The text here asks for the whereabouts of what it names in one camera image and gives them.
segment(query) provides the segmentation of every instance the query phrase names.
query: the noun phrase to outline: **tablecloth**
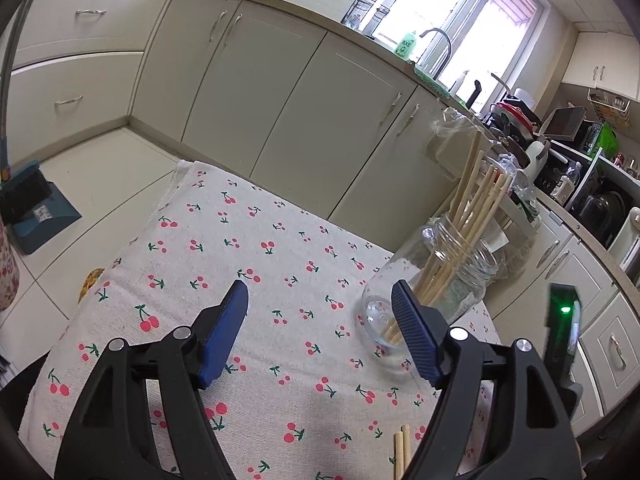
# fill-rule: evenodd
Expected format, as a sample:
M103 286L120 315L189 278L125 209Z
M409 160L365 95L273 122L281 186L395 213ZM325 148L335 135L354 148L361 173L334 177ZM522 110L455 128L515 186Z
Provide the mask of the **tablecloth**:
M51 350L20 438L53 475L74 403L107 342L160 339L218 304L240 279L249 288L248 315L222 377L202 392L236 477L386 480L393 433L409 424L415 450L438 396L410 355L387 351L364 330L363 286L389 257L260 187L183 161L142 232ZM483 304L457 324L498 341ZM490 393L480 391L460 471L479 453ZM153 381L148 398L162 467L177 473Z

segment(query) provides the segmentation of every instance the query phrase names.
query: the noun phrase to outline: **tiled floor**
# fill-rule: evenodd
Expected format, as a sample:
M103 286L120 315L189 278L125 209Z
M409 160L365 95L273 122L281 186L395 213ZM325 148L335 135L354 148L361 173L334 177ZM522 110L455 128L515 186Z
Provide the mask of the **tiled floor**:
M87 274L111 265L167 188L178 157L120 128L42 163L82 214L33 254L20 254L20 288L0 312L0 346L18 370L64 332Z

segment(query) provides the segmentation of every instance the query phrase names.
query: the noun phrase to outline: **window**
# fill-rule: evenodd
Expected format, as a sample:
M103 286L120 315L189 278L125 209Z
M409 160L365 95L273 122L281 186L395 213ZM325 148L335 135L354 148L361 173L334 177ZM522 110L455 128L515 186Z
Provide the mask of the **window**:
M446 31L453 54L438 79L450 88L463 71L469 70L457 94L467 99L477 79L482 93L472 107L476 112L496 89L491 72L508 78L542 13L542 6L535 0L375 0L370 14L379 6L390 10L374 37L389 49L395 49L412 30L417 34L434 27ZM418 39L411 59L433 75L446 49L441 35L428 34Z

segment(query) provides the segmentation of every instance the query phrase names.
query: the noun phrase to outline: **blue gripper pad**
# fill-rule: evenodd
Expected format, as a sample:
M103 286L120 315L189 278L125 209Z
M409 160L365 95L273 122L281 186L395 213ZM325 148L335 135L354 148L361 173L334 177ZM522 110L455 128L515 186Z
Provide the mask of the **blue gripper pad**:
M438 338L443 327L438 316L444 323L444 329L448 330L442 314L434 308L422 306L405 280L396 282L391 289L391 308L420 377L432 385L438 383L444 377L439 359L442 340ZM433 318L437 326L429 327L420 314L421 310L425 314L428 310L433 311L428 313L429 318Z
M220 377L225 369L248 306L249 290L243 282L235 280L220 305L214 307L222 311L204 343L202 366L198 372L202 389Z

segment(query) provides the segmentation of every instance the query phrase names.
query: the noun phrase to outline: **green bottle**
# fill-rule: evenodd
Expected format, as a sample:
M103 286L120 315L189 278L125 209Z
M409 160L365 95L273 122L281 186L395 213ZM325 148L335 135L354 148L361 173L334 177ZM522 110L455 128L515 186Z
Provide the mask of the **green bottle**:
M414 51L416 41L415 30L406 33L404 38L402 38L402 41L398 43L398 46L396 46L394 54L396 54L400 59L407 61L409 56L411 56L411 53Z

